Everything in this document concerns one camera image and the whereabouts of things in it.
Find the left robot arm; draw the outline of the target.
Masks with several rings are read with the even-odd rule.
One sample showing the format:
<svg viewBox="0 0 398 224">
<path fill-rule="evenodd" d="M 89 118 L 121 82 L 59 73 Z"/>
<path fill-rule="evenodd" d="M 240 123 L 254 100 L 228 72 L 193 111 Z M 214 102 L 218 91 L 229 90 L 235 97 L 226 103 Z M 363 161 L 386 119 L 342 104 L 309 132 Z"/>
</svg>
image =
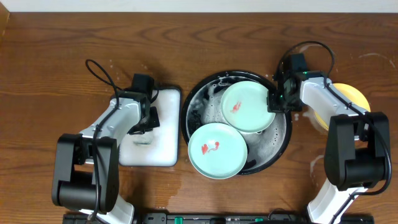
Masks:
<svg viewBox="0 0 398 224">
<path fill-rule="evenodd" d="M 106 111 L 78 134 L 57 141 L 52 184 L 56 206 L 87 215 L 87 223 L 132 223 L 134 207 L 119 194 L 118 147 L 127 134 L 159 127 L 151 91 L 119 91 Z"/>
</svg>

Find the green and yellow sponge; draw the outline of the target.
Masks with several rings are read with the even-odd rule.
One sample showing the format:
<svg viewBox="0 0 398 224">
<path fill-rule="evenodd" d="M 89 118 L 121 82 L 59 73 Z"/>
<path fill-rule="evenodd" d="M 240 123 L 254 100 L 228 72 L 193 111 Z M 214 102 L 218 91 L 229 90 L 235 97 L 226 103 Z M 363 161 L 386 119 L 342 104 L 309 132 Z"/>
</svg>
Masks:
<svg viewBox="0 0 398 224">
<path fill-rule="evenodd" d="M 153 138 L 138 136 L 132 140 L 135 145 L 150 145 L 153 142 Z"/>
</svg>

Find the yellow plate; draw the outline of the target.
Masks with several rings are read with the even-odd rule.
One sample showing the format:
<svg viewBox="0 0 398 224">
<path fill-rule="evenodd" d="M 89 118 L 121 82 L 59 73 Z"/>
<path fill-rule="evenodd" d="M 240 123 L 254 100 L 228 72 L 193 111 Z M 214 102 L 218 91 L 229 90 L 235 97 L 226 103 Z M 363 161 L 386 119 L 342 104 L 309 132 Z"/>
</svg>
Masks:
<svg viewBox="0 0 398 224">
<path fill-rule="evenodd" d="M 347 97 L 350 101 L 355 103 L 356 105 L 366 109 L 367 111 L 371 111 L 370 104 L 366 97 L 355 87 L 344 84 L 344 83 L 334 83 L 334 87 L 340 91 L 342 94 Z M 316 113 L 313 109 L 308 111 L 310 113 L 310 121 L 315 129 L 319 132 L 326 134 L 328 131 L 328 126 L 326 123 L 321 119 L 321 117 Z"/>
</svg>

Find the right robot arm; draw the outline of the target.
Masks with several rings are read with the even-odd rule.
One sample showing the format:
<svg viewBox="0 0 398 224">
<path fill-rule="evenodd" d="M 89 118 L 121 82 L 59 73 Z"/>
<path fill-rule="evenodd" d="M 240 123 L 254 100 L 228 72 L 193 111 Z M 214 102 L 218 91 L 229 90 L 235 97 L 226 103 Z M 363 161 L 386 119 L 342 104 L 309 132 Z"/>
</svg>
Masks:
<svg viewBox="0 0 398 224">
<path fill-rule="evenodd" d="M 273 76 L 277 89 L 269 93 L 271 112 L 318 113 L 328 126 L 324 155 L 326 181 L 307 205 L 312 223 L 339 223 L 359 196 L 385 192 L 392 179 L 389 120 L 382 112 L 350 101 L 321 71 L 288 70 Z"/>
</svg>

